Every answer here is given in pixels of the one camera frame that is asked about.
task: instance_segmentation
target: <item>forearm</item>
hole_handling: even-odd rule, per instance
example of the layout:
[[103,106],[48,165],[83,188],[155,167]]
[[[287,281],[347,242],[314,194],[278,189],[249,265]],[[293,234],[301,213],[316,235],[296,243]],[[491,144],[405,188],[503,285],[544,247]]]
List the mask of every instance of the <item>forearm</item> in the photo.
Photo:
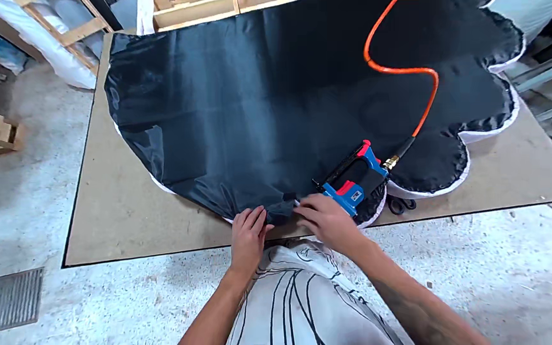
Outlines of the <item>forearm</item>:
[[350,256],[416,345],[489,344],[448,305],[419,284],[374,242]]
[[179,344],[224,344],[250,278],[246,274],[227,271]]

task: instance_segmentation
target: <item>black nylon fabric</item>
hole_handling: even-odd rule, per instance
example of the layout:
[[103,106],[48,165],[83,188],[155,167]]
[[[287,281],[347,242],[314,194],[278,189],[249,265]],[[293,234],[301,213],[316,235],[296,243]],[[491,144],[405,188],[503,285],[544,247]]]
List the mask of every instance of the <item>black nylon fabric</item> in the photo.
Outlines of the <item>black nylon fabric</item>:
[[[116,34],[105,81],[112,119],[167,188],[229,219],[263,204],[282,223],[292,196],[316,192],[312,178],[363,139],[386,159],[425,109],[430,76],[380,74],[363,59],[388,2],[298,0],[165,33]],[[478,4],[400,1],[373,38],[379,64],[441,76],[425,126],[391,175],[407,190],[450,186],[468,159],[457,131],[493,130],[511,116],[509,85],[487,67],[515,58],[522,34]]]

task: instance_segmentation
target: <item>brass fitting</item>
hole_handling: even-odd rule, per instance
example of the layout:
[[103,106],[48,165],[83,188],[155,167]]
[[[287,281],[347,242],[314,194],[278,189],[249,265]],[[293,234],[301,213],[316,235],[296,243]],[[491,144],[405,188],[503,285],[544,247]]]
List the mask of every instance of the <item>brass fitting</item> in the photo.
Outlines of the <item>brass fitting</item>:
[[387,170],[390,171],[391,169],[393,169],[393,167],[397,164],[398,161],[399,161],[399,157],[398,156],[393,156],[393,157],[387,159],[383,163],[383,167],[387,168]]

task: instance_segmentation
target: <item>floor grate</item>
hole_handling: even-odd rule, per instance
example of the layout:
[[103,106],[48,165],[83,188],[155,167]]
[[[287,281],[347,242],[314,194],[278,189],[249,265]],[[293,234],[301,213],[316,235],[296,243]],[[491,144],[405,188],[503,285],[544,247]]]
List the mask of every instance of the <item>floor grate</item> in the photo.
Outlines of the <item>floor grate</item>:
[[0,277],[0,330],[37,322],[43,267]]

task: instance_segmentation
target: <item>left hand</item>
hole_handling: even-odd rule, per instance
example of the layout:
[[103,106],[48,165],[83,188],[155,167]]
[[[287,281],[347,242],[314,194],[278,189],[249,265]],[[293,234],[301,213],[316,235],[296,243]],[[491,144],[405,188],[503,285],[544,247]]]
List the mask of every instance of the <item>left hand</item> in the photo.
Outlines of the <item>left hand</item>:
[[265,234],[274,228],[264,225],[267,212],[263,206],[245,209],[234,218],[230,271],[252,278],[263,256]]

